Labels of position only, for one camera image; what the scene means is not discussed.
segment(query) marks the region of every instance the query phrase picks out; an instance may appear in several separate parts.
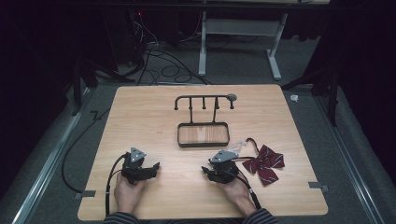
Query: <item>bow tie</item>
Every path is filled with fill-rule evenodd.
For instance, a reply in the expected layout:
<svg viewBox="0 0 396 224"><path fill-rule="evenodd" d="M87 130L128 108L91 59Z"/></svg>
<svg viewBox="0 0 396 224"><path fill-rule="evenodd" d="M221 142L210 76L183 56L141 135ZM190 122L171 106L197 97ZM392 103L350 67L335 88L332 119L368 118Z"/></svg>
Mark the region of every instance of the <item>bow tie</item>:
<svg viewBox="0 0 396 224"><path fill-rule="evenodd" d="M270 185L279 179L272 168L285 167L285 162L283 162L283 154L275 153L266 145L262 146L257 158L244 161L242 164L252 174L256 174L256 172L258 172L260 181L264 186Z"/></svg>

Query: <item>gray carpet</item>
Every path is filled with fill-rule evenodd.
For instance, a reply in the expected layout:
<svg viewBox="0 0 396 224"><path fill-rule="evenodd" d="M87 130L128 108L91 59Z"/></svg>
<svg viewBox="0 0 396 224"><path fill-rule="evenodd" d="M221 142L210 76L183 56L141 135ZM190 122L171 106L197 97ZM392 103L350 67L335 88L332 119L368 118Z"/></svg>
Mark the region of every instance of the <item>gray carpet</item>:
<svg viewBox="0 0 396 224"><path fill-rule="evenodd" d="M274 81L263 53L263 50L266 49L263 46L269 48L272 39L264 38L249 42L251 38L236 38L238 38L238 41L233 41L221 49L216 47L222 46L223 42L210 42L209 45L213 48L208 49L205 79L212 84L287 84L303 74L318 42L317 40L305 42L299 42L296 39L282 40L276 58L283 78L281 81ZM186 64L191 71L196 72L198 70L199 49L193 44L193 42L189 42L189 46L180 45L178 48L162 44L160 49L171 53ZM155 50L151 53L165 57ZM172 64L164 59L149 57L147 69L157 71L160 74L162 69L169 65ZM146 73L142 77L142 82L145 85L156 84L153 82L152 76L156 76L157 73L153 71L151 74ZM168 77L160 76L156 82L175 82L175 77L170 77L175 71L175 67L166 68L163 73ZM182 74L186 74L186 72L181 70L181 73L177 75ZM201 84L199 78L196 77L189 82ZM91 100L81 112L78 125L72 132L65 148L70 148L81 133L93 122L91 111L98 111L98 114L101 114L111 107L115 91L121 85L125 84L111 80L100 80L99 87L93 92ZM349 179L346 168L341 162L332 132L326 124L326 118L320 113L315 98L309 92L309 86L284 91L284 94L318 181L328 186L330 190L323 193L329 206L327 215L279 217L279 221L281 223L370 223ZM300 96L298 103L290 100L291 94ZM393 220L396 220L394 210L394 204L396 204L395 188L370 149L370 145L362 134L359 123L349 110L347 100L341 91L338 95L338 102L336 117L338 130L342 134L347 148L350 149L351 155L356 159L356 164L361 170L376 204L379 206L385 223L392 223ZM72 109L73 104L70 104L62 115L55 120L21 169L7 195L0 202L0 223L11 223L16 216L43 164L60 140L64 128L71 119ZM105 125L106 116L102 120L96 121L70 150L64 168L67 180L77 189L84 189L87 183ZM33 212L30 223L82 223L77 218L80 200L75 199L75 195L76 193L62 181L61 165L59 164L36 210ZM163 223L160 220L146 222Z"/></svg>

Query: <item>light wood tabletop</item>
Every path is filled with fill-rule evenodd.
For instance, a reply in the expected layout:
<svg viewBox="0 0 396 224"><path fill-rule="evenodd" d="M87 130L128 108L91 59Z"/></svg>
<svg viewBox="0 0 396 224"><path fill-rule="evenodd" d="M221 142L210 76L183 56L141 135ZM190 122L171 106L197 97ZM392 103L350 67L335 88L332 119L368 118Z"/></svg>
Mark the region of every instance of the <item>light wood tabletop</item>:
<svg viewBox="0 0 396 224"><path fill-rule="evenodd" d="M116 159L131 147L147 153L143 168L160 162L157 177L148 181L135 214L141 219L241 217L227 201L217 184L207 179L201 166L210 168L208 159L221 147L179 147L177 125L190 121L189 100L175 100L180 95L229 94L237 96L230 103L219 98L216 121L229 126L230 144L253 138L259 148L267 145L284 154L285 167L274 169L279 180L264 187L258 174L250 174L241 161L236 164L247 177L262 207L275 216L325 215L328 211L320 189L309 188L317 182L304 145L291 116L282 90L277 85L159 86L120 87L109 112L85 190L94 197L84 197L78 210L81 220L101 220L106 216L106 182ZM214 100L192 99L193 121L213 119ZM240 156L256 157L251 143L242 147ZM122 166L121 161L116 170ZM110 212L116 212L112 178Z"/></svg>

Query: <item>desk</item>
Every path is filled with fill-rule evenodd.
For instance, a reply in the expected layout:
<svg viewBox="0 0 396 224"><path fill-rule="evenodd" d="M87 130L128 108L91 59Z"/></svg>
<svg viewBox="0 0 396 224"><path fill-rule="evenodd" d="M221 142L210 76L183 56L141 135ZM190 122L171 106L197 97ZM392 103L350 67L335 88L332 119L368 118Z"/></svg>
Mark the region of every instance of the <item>desk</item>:
<svg viewBox="0 0 396 224"><path fill-rule="evenodd" d="M210 3L211 0L204 0L204 3ZM292 0L225 0L223 2L238 3L277 3L277 4L298 4L299 1ZM309 4L327 5L330 0L313 0ZM198 65L198 74L206 74L206 34L226 34L226 35L266 35L274 37L274 45L265 51L270 64L271 71L275 80L280 80L279 68L277 66L275 54L277 46L282 36L286 24L288 13L279 15L278 21L243 21L227 19L209 19L206 12L202 14L202 32L201 32L201 50Z"/></svg>
<svg viewBox="0 0 396 224"><path fill-rule="evenodd" d="M259 147L267 145L283 153L286 167L275 169L279 180L263 187L257 175L250 175L237 162L256 192L262 207L275 216L324 215L327 204L317 182L300 135L277 85L238 86L160 86L121 87L117 90L106 127L85 190L95 190L94 197L82 199L78 210L81 220L105 218L105 189L115 160L131 147L148 155L143 167L161 163L157 177L150 179L143 192L136 215L142 219L241 217L215 183L210 182L201 166L209 167L218 148L181 148L177 144L177 125L190 121L189 101L180 95L234 93L234 110L228 101L219 99L217 121L229 125L230 144L252 137ZM214 102L206 100L206 107ZM212 120L213 110L203 110L202 100L192 101L194 122ZM243 147L240 156L257 156L253 145ZM112 179L110 212L115 212Z"/></svg>

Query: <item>sleeve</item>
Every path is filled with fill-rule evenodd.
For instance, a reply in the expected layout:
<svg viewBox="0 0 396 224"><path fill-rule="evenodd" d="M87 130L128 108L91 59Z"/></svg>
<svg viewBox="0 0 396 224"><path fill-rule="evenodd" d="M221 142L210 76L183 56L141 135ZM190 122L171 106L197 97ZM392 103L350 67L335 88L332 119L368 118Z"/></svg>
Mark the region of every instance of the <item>sleeve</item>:
<svg viewBox="0 0 396 224"><path fill-rule="evenodd" d="M139 219L128 213L116 212L108 215L103 223L104 224L138 224Z"/></svg>
<svg viewBox="0 0 396 224"><path fill-rule="evenodd" d="M277 224L278 221L276 220L275 217L273 217L273 215L270 212L268 212L267 209L262 208L252 213L243 222L243 224L257 224L257 223Z"/></svg>

